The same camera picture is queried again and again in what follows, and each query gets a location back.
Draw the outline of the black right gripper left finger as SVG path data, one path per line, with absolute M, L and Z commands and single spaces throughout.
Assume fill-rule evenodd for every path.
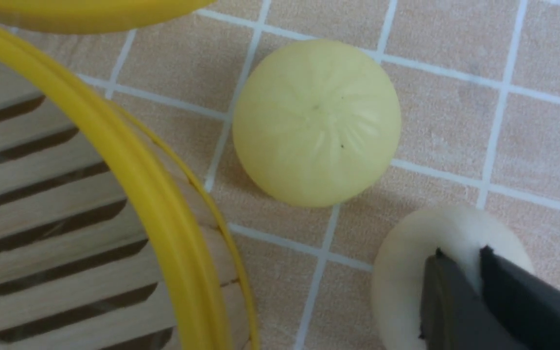
M 526 350 L 440 248 L 424 262 L 420 339 L 427 350 Z

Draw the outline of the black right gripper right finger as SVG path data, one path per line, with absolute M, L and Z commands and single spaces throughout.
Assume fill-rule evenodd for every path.
M 560 350 L 560 290 L 485 246 L 482 296 L 491 314 L 529 350 Z

